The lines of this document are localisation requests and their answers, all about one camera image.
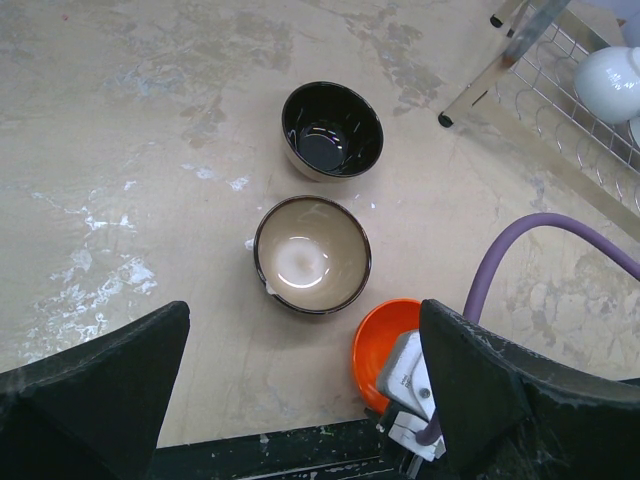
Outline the blue floral white bowl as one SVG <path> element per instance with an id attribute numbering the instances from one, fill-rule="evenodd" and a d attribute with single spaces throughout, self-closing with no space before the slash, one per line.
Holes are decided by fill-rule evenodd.
<path id="1" fill-rule="evenodd" d="M 629 131 L 635 145 L 640 148 L 640 118 L 636 117 L 629 121 Z"/>

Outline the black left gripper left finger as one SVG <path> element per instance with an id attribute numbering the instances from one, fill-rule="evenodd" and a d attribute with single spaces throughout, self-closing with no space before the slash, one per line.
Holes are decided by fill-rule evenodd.
<path id="1" fill-rule="evenodd" d="M 189 329 L 173 301 L 2 373 L 2 478 L 146 478 Z"/>

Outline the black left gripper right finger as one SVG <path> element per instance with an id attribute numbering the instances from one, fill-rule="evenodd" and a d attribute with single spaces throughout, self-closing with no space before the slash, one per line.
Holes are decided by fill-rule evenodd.
<path id="1" fill-rule="evenodd" d="M 557 363 L 436 300 L 419 333 L 446 448 L 423 478 L 638 478 L 637 381 Z"/>

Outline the stainless steel dish rack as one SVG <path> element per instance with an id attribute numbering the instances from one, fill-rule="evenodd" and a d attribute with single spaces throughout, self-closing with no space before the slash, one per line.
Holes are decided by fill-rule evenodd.
<path id="1" fill-rule="evenodd" d="M 639 236 L 639 144 L 581 103 L 579 62 L 608 43 L 565 1 L 504 1 L 497 57 L 445 108 L 445 128 L 475 112 L 632 238 Z"/>

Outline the black glossy bowl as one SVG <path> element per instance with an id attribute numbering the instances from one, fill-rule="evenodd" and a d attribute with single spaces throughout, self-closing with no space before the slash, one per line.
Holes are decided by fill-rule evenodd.
<path id="1" fill-rule="evenodd" d="M 372 106 L 350 88 L 315 81 L 285 100 L 281 127 L 286 158 L 317 182 L 361 176 L 378 162 L 384 132 Z"/>

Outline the orange bowl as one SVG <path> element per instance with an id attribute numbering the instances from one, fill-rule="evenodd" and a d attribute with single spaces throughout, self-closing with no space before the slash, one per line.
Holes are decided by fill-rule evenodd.
<path id="1" fill-rule="evenodd" d="M 386 301 L 372 309 L 359 324 L 352 342 L 351 369 L 366 406 L 382 414 L 389 400 L 376 388 L 376 380 L 399 335 L 419 327 L 421 302 L 409 298 Z"/>

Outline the beige bowl with dark rim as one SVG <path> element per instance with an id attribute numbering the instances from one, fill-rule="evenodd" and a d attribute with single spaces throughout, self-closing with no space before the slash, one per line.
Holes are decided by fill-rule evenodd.
<path id="1" fill-rule="evenodd" d="M 328 198 L 301 195 L 274 205 L 253 244 L 256 273 L 268 295 L 303 314 L 351 305 L 365 289 L 372 251 L 362 225 Z"/>

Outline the black table edge rail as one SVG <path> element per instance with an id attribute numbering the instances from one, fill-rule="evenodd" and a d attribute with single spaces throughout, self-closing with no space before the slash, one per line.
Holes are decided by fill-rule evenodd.
<path id="1" fill-rule="evenodd" d="M 398 479 L 368 420 L 267 432 L 156 451 L 151 479 Z"/>

